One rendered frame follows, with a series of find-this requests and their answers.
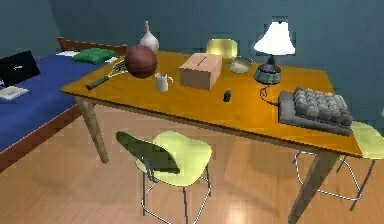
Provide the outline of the orange wooden dining table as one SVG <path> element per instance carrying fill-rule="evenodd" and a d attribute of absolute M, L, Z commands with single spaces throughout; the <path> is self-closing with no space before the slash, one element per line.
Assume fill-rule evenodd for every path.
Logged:
<path fill-rule="evenodd" d="M 109 158 L 93 108 L 95 104 L 318 152 L 317 147 L 304 144 L 304 137 L 316 131 L 279 123 L 278 109 L 262 101 L 259 96 L 262 85 L 254 81 L 252 72 L 237 75 L 223 68 L 211 90 L 193 89 L 180 85 L 179 67 L 187 59 L 186 54 L 158 53 L 158 70 L 175 80 L 165 93 L 155 90 L 152 78 L 136 79 L 127 74 L 87 90 L 88 83 L 111 71 L 110 64 L 61 89 L 75 97 L 102 162 L 108 162 Z M 223 101 L 226 90 L 232 92 L 229 102 Z M 290 211 L 288 223 L 296 224 L 303 212 Z"/>

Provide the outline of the cardboard box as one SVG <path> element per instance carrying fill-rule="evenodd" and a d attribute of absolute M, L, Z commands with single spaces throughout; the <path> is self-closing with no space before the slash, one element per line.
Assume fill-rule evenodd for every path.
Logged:
<path fill-rule="evenodd" d="M 222 57 L 208 53 L 195 53 L 179 67 L 180 85 L 211 90 L 220 76 Z"/>

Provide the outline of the white mug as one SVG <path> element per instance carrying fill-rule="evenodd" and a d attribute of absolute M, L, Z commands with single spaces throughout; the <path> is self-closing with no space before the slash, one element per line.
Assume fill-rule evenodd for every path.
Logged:
<path fill-rule="evenodd" d="M 156 89 L 160 92 L 166 92 L 169 86 L 174 82 L 173 78 L 166 73 L 155 74 Z"/>

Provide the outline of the yellow green chair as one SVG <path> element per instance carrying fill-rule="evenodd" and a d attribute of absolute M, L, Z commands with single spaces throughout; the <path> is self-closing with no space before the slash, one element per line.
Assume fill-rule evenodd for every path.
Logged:
<path fill-rule="evenodd" d="M 362 193 L 369 177 L 378 160 L 384 160 L 384 137 L 372 126 L 353 121 L 352 134 L 349 137 L 337 136 L 316 131 L 304 137 L 304 144 L 317 147 L 318 152 L 298 151 L 294 155 L 293 164 L 296 168 L 297 179 L 301 184 L 299 194 L 295 200 L 291 213 L 303 212 L 316 193 L 323 193 L 336 198 L 352 201 L 350 210 L 353 210 L 356 202 L 362 198 Z M 301 154 L 313 155 L 314 160 L 310 166 L 305 180 L 299 173 L 298 158 Z M 347 156 L 357 156 L 371 161 L 370 167 L 361 184 L 358 183 L 351 166 L 346 161 Z M 320 187 L 333 165 L 339 161 L 338 170 L 345 165 L 351 174 L 353 183 L 357 188 L 357 195 L 347 197 L 321 190 Z"/>
<path fill-rule="evenodd" d="M 206 52 L 226 59 L 234 58 L 238 54 L 237 42 L 232 39 L 211 39 L 207 42 Z"/>
<path fill-rule="evenodd" d="M 140 139 L 125 131 L 118 131 L 115 137 L 117 142 L 136 158 L 136 167 L 142 172 L 143 216 L 149 214 L 165 224 L 172 224 L 146 206 L 147 195 L 157 183 L 162 182 L 182 189 L 185 224 L 190 224 L 186 188 L 198 180 L 207 183 L 207 192 L 192 223 L 197 224 L 208 198 L 212 196 L 209 175 L 211 146 L 175 131 L 164 131 L 152 141 Z"/>

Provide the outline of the grey bowl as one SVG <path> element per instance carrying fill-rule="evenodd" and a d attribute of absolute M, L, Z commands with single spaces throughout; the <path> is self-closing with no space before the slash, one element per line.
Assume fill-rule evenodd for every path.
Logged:
<path fill-rule="evenodd" d="M 229 63 L 229 69 L 237 74 L 243 74 L 250 70 L 253 60 L 247 57 L 236 57 Z"/>

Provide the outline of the brown basketball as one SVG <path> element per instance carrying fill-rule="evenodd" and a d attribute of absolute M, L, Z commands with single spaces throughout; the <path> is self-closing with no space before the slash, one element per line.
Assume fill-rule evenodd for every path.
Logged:
<path fill-rule="evenodd" d="M 150 48 L 141 45 L 128 47 L 124 62 L 127 71 L 139 79 L 152 76 L 158 64 L 155 53 Z"/>

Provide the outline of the white vase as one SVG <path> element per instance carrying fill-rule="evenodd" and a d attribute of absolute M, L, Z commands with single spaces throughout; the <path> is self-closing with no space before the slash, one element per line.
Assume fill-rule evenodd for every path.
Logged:
<path fill-rule="evenodd" d="M 150 32 L 149 22 L 146 21 L 145 25 L 145 34 L 140 40 L 141 46 L 146 46 L 150 48 L 154 53 L 158 52 L 159 49 L 159 41 L 158 39 Z"/>

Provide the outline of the tennis racket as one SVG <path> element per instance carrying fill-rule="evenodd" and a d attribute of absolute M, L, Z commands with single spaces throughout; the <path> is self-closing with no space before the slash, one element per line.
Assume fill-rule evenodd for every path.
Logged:
<path fill-rule="evenodd" d="M 114 64 L 112 66 L 111 72 L 108 75 L 105 75 L 105 76 L 99 78 L 98 80 L 96 80 L 90 84 L 87 84 L 86 88 L 88 90 L 92 90 L 92 89 L 96 88 L 97 86 L 103 84 L 104 82 L 108 81 L 112 77 L 120 75 L 120 74 L 124 74 L 127 72 L 128 72 L 128 70 L 125 66 L 125 61 L 120 60 L 119 62 L 117 62 L 116 64 Z"/>

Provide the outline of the white shade table lamp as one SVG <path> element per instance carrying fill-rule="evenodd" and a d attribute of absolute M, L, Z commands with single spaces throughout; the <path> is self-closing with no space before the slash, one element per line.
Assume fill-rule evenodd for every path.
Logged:
<path fill-rule="evenodd" d="M 263 84 L 278 84 L 281 81 L 281 68 L 276 64 L 276 56 L 293 55 L 296 52 L 290 38 L 287 21 L 273 21 L 264 36 L 254 45 L 254 50 L 265 53 L 268 60 L 259 65 L 254 79 Z"/>

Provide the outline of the green pillow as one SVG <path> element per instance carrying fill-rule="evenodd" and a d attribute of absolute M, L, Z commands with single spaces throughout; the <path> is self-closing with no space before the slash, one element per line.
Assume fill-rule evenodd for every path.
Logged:
<path fill-rule="evenodd" d="M 74 62 L 82 62 L 96 65 L 104 63 L 105 61 L 108 61 L 116 55 L 117 53 L 114 50 L 91 48 L 83 50 L 80 53 L 74 55 L 72 57 L 72 60 Z"/>

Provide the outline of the grey egg carton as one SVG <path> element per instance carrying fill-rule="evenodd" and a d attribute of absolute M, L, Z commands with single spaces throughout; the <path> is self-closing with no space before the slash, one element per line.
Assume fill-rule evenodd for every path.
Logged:
<path fill-rule="evenodd" d="M 279 96 L 280 123 L 349 136 L 352 115 L 341 95 L 297 87 Z"/>

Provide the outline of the blue bed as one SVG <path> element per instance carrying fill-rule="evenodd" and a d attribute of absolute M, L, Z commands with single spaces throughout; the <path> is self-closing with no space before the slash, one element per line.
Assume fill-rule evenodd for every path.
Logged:
<path fill-rule="evenodd" d="M 37 61 L 40 74 L 19 83 L 27 92 L 12 100 L 0 98 L 0 172 L 77 119 L 81 112 L 72 96 L 60 89 L 99 69 L 100 65 L 76 63 L 67 52 L 90 48 L 125 54 L 127 46 L 58 39 L 61 53 Z"/>

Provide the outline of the black laptop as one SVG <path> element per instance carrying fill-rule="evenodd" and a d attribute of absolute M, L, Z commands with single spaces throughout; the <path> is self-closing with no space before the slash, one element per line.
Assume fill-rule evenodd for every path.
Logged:
<path fill-rule="evenodd" d="M 17 84 L 40 74 L 30 50 L 0 59 L 0 98 L 13 100 L 28 92 Z"/>

